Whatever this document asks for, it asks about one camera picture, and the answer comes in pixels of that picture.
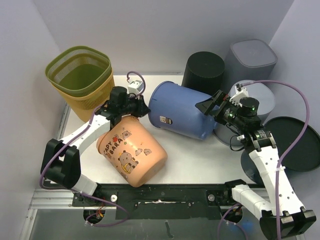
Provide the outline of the blue round bin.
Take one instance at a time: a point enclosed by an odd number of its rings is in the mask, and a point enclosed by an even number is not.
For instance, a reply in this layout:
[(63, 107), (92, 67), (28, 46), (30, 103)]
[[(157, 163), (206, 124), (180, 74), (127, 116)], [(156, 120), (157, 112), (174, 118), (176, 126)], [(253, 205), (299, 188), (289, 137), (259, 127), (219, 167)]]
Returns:
[(149, 121), (156, 128), (204, 140), (213, 133), (217, 123), (213, 117), (200, 112), (196, 104), (210, 97), (206, 93), (164, 81), (150, 97)]

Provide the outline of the black ribbed round bin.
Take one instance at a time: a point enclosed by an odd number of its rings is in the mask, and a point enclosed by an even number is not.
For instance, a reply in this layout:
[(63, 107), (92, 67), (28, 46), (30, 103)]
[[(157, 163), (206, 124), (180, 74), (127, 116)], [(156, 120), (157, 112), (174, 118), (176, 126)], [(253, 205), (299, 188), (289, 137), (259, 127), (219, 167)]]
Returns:
[(212, 96), (220, 89), (224, 72), (225, 62), (219, 55), (195, 52), (186, 62), (181, 85)]

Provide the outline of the tan round bin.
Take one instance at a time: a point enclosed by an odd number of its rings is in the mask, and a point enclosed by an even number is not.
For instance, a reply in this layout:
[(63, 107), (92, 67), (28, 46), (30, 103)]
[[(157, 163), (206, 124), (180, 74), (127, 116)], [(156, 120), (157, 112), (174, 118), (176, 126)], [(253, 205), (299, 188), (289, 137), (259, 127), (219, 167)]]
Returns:
[(138, 188), (153, 178), (165, 165), (168, 154), (138, 118), (124, 116), (96, 143), (103, 155), (121, 176)]

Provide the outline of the light grey round bin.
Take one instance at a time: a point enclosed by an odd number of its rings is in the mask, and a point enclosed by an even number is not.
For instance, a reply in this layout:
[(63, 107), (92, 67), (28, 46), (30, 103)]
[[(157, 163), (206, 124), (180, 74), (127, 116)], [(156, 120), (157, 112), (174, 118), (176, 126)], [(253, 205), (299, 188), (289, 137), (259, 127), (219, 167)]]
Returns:
[[(246, 107), (247, 110), (241, 110), (245, 117), (252, 118), (253, 112), (259, 117), (260, 122), (263, 124), (269, 114), (275, 107), (276, 100), (273, 92), (263, 83), (254, 83), (245, 86), (248, 97), (256, 99), (259, 104), (250, 104)], [(242, 143), (237, 139), (239, 133), (236, 128), (230, 126), (234, 131), (231, 131), (226, 125), (218, 124), (217, 127), (213, 130), (216, 138), (225, 145), (230, 145), (232, 148), (242, 147)]]

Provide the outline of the tan mesh square basket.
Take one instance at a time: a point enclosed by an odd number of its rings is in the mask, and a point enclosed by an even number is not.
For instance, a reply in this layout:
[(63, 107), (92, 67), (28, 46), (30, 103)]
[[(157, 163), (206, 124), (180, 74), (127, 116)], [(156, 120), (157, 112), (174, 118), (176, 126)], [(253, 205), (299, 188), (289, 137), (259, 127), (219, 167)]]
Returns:
[(110, 93), (114, 86), (115, 82), (112, 70), (110, 76), (102, 83), (102, 85), (86, 96), (75, 97), (62, 92), (55, 86), (53, 86), (53, 88), (57, 90), (79, 119), (83, 122), (87, 122), (90, 120), (94, 109), (110, 98)]

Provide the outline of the grey mesh square basket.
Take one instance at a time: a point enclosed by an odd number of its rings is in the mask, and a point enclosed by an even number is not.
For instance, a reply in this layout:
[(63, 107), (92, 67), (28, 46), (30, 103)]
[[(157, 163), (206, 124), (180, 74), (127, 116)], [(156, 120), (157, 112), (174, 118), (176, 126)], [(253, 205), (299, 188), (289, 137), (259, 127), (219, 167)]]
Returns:
[(277, 61), (275, 52), (262, 40), (234, 42), (224, 58), (222, 88), (229, 90), (236, 82), (242, 80), (266, 80)]

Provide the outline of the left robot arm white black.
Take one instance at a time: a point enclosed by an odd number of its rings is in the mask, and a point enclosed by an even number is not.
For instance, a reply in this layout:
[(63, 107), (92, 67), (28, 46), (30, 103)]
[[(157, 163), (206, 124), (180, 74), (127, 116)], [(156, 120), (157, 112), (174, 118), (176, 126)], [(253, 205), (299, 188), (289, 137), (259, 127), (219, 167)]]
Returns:
[(84, 195), (84, 200), (92, 206), (99, 204), (102, 193), (98, 190), (98, 183), (82, 174), (82, 153), (102, 134), (119, 124), (122, 117), (131, 115), (141, 118), (149, 112), (143, 95), (128, 93), (122, 86), (113, 87), (109, 99), (93, 110), (87, 123), (70, 135), (60, 140), (53, 138), (46, 144), (40, 187), (45, 188), (44, 180), (47, 179), (56, 183), (58, 189)]

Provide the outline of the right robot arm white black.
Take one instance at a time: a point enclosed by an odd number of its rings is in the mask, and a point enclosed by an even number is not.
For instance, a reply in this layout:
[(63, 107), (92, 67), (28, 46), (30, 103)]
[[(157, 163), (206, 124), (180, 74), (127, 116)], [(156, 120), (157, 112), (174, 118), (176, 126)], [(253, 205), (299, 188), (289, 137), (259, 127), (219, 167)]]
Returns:
[(317, 218), (294, 192), (280, 164), (276, 141), (258, 117), (259, 104), (242, 88), (233, 97), (219, 90), (195, 106), (217, 123), (232, 126), (238, 131), (238, 140), (257, 168), (269, 197), (269, 200), (264, 200), (246, 183), (232, 181), (231, 187), (222, 192), (223, 200), (230, 205), (238, 202), (249, 210), (259, 220), (268, 240), (301, 235)]

